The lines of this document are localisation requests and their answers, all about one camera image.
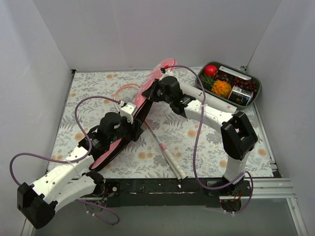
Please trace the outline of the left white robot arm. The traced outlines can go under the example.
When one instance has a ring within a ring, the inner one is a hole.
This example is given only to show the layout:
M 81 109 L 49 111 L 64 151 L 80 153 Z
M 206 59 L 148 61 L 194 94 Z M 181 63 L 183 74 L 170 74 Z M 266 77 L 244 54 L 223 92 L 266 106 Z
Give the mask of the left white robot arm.
M 22 183 L 17 188 L 17 208 L 36 228 L 46 226 L 57 211 L 85 195 L 101 196 L 105 179 L 95 170 L 73 178 L 88 165 L 95 163 L 106 152 L 114 157 L 130 141 L 137 141 L 143 133 L 144 118 L 137 116 L 133 122 L 121 113 L 109 112 L 82 139 L 64 164 L 58 165 L 32 184 Z

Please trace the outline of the white shuttlecock tube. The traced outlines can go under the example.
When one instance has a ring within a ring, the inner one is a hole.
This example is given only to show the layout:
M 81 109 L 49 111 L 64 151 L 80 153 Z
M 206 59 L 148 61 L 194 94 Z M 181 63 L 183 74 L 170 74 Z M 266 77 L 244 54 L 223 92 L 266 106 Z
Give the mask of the white shuttlecock tube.
M 190 95 L 192 97 L 195 97 L 197 100 L 199 100 L 200 102 L 203 101 L 203 92 L 200 89 L 197 89 L 189 84 L 180 82 L 180 88 L 182 90 L 183 93 Z M 208 106 L 215 108 L 217 110 L 223 111 L 223 112 L 227 112 L 227 113 L 232 113 L 234 114 L 237 111 L 237 107 L 219 99 L 214 97 L 213 95 L 210 95 L 208 93 L 206 93 L 205 96 L 205 104 L 207 104 Z

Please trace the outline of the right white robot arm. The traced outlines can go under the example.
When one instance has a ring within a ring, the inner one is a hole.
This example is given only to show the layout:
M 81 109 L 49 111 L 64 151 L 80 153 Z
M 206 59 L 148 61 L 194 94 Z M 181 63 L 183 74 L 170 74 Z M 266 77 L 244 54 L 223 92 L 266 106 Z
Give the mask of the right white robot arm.
M 247 115 L 217 110 L 206 105 L 206 95 L 201 90 L 180 83 L 174 76 L 144 82 L 139 93 L 150 102 L 165 102 L 172 111 L 188 119 L 198 120 L 221 133 L 223 148 L 228 155 L 227 167 L 222 177 L 222 186 L 203 188 L 223 191 L 234 195 L 240 189 L 245 165 L 258 137 Z

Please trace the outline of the pink badminton racket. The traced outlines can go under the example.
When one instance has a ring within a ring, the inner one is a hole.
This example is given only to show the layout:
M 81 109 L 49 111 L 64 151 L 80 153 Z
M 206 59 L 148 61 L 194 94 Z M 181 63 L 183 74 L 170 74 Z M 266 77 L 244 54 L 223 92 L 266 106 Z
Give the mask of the pink badminton racket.
M 126 85 L 121 86 L 115 92 L 114 98 L 116 99 L 124 99 L 127 98 L 127 102 L 129 99 L 133 99 L 133 96 L 138 92 L 140 85 L 136 83 L 128 83 Z M 188 178 L 188 175 L 184 172 L 180 164 L 176 161 L 174 155 L 168 150 L 168 148 L 162 143 L 159 137 L 154 133 L 152 127 L 150 126 L 147 119 L 145 119 L 145 124 L 147 125 L 148 129 L 150 130 L 151 134 L 159 144 L 160 151 L 164 158 L 166 159 L 167 163 L 169 164 L 170 168 L 172 169 L 173 173 L 175 174 L 178 181 L 182 181 Z

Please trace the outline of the pink racket cover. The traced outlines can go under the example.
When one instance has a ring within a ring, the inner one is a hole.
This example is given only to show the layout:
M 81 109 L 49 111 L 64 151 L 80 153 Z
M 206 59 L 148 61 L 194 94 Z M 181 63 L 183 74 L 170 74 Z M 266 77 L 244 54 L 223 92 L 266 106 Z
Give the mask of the pink racket cover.
M 140 88 L 136 89 L 136 94 L 131 101 L 131 103 L 137 108 L 137 111 L 133 113 L 133 121 L 138 119 L 140 121 L 140 125 L 142 125 L 152 106 L 152 103 L 146 101 L 146 98 L 142 96 L 142 92 L 149 88 L 149 86 L 154 82 L 154 79 L 160 79 L 162 77 L 162 71 L 160 70 L 162 67 L 176 64 L 177 62 L 174 59 L 166 59 L 160 62 L 142 82 Z M 125 137 L 115 141 L 110 145 L 109 150 L 104 152 L 100 158 L 89 167 L 89 169 L 100 171 L 109 162 L 111 162 L 129 143 L 130 141 Z

